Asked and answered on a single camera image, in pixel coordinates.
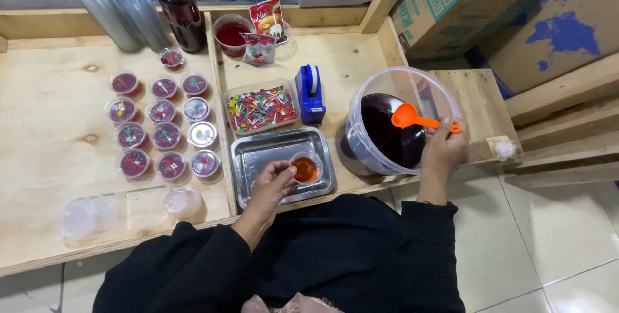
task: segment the orange plastic ladle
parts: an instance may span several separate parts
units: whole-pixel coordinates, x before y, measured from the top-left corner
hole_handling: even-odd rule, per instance
[[[396,111],[391,116],[391,123],[394,126],[400,128],[406,128],[412,125],[422,125],[430,128],[438,128],[441,122],[437,120],[426,119],[425,117],[419,117],[417,110],[410,103],[403,103],[398,106]],[[451,126],[451,133],[458,134],[462,131],[462,127],[458,125]]]

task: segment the metal tray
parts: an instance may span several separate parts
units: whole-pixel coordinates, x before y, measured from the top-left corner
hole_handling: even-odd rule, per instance
[[[245,208],[256,176],[269,162],[290,159],[299,151],[315,152],[322,159],[324,172],[316,183],[299,185],[297,191],[286,196],[279,205],[306,200],[329,193],[336,186],[336,173],[324,135],[318,129],[304,127],[240,138],[231,147],[236,201]]]

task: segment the snack packet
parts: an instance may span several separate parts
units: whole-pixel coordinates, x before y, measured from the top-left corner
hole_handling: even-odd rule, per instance
[[[250,7],[251,21],[256,32],[273,36],[277,44],[287,38],[283,31],[282,4],[279,0],[267,0]]]
[[[275,38],[269,35],[240,32],[245,39],[243,61],[252,65],[275,63]]]

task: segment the person's right hand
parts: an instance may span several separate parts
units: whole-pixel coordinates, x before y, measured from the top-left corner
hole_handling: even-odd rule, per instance
[[[468,126],[464,120],[445,116],[438,129],[427,128],[427,143],[422,153],[422,178],[431,176],[446,182],[449,175],[467,159]],[[459,125],[459,134],[451,133],[451,126]]]

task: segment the black clothing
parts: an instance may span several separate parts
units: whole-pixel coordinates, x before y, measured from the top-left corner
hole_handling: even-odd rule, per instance
[[[342,195],[279,214],[254,254],[229,226],[137,246],[110,269],[94,313],[240,312],[253,294],[280,308],[297,292],[345,313],[464,312],[456,279],[457,207]]]

